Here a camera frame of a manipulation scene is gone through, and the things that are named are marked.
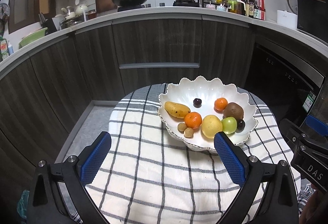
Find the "orange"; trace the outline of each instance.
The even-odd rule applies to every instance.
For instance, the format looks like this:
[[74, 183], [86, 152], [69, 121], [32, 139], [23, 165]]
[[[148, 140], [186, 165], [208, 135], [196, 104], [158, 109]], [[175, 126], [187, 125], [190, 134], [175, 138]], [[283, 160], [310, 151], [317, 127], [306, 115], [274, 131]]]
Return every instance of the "orange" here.
[[228, 105], [228, 101], [227, 99], [225, 98], [219, 98], [219, 99], [216, 99], [215, 102], [214, 102], [214, 108], [217, 110], [217, 111], [223, 111]]
[[185, 124], [188, 128], [197, 129], [202, 123], [202, 116], [197, 112], [190, 112], [185, 116]]

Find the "person's hand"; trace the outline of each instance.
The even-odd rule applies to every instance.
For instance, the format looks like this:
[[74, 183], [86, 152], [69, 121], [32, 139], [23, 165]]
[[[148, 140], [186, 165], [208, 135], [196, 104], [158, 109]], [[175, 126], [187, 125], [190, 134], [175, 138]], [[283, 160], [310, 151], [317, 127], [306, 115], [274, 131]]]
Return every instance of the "person's hand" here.
[[314, 212], [322, 201], [323, 194], [317, 190], [313, 184], [311, 184], [311, 188], [316, 191], [311, 195], [306, 205], [304, 206], [302, 214], [299, 218], [299, 224], [305, 224], [306, 221], [308, 221], [314, 215]]

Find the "green grape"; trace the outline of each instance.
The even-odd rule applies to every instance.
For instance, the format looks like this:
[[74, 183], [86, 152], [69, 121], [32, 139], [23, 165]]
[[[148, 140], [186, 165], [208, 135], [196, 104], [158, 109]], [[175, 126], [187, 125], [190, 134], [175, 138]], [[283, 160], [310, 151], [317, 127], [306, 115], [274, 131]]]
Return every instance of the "green grape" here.
[[221, 120], [223, 132], [225, 134], [231, 134], [237, 129], [237, 120], [234, 117], [228, 117]]

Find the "white countertop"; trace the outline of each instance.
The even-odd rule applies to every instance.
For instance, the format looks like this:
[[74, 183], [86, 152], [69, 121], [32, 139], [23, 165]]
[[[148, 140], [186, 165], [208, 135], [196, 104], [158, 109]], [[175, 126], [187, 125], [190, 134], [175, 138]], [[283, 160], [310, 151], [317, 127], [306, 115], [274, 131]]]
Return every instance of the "white countertop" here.
[[153, 8], [142, 8], [142, 9], [135, 9], [135, 10], [129, 10], [129, 11], [123, 11], [119, 13], [112, 13], [105, 16], [100, 16], [95, 19], [88, 20], [86, 22], [80, 23], [76, 26], [73, 26], [71, 28], [66, 28], [64, 30], [52, 33], [50, 35], [47, 35], [41, 39], [38, 39], [23, 48], [16, 51], [14, 54], [7, 57], [4, 61], [0, 63], [0, 72], [5, 69], [9, 64], [15, 62], [18, 58], [28, 55], [30, 51], [32, 51], [34, 48], [45, 44], [47, 42], [51, 43], [50, 41], [56, 40], [59, 37], [62, 37], [70, 32], [78, 31], [82, 28], [89, 27], [92, 29], [92, 26], [94, 25], [95, 28], [99, 25], [99, 23], [102, 22], [108, 22], [108, 24], [115, 23], [117, 21], [119, 22], [125, 22], [125, 21], [133, 21], [131, 18], [138, 18], [138, 19], [151, 19], [152, 15], [154, 19], [165, 17], [165, 14], [167, 14], [168, 18], [171, 18], [175, 15], [176, 18], [180, 15], [181, 18], [188, 16], [188, 18], [195, 17], [196, 19], [201, 19], [202, 16], [208, 16], [211, 18], [220, 17], [220, 18], [227, 18], [231, 19], [233, 21], [241, 21], [244, 23], [250, 23], [258, 26], [262, 26], [268, 29], [275, 30], [277, 32], [284, 33], [292, 38], [295, 38], [296, 40], [303, 42], [310, 47], [314, 48], [318, 52], [320, 52], [322, 55], [326, 56], [328, 58], [328, 46], [324, 43], [316, 40], [315, 38], [306, 35], [298, 30], [293, 30], [290, 28], [286, 28], [284, 26], [278, 25], [276, 23], [258, 20], [249, 18], [246, 16], [229, 13], [229, 12], [223, 12], [223, 11], [217, 11], [213, 9], [207, 9], [207, 8], [196, 8], [196, 7], [153, 7]]

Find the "table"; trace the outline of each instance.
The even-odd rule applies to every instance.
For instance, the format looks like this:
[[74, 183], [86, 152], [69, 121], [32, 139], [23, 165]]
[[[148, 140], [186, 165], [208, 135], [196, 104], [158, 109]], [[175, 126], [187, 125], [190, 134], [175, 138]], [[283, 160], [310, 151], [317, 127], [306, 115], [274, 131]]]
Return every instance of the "table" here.
[[[111, 224], [216, 223], [239, 190], [218, 155], [192, 151], [168, 134], [157, 115], [158, 95], [166, 87], [152, 85], [132, 92], [110, 116], [112, 147], [86, 189]], [[262, 162], [290, 163], [293, 152], [270, 109], [248, 94], [249, 103], [257, 106], [259, 123], [241, 148]], [[299, 193], [300, 174], [292, 168], [292, 175]], [[265, 186], [261, 184], [244, 222], [254, 217]]]

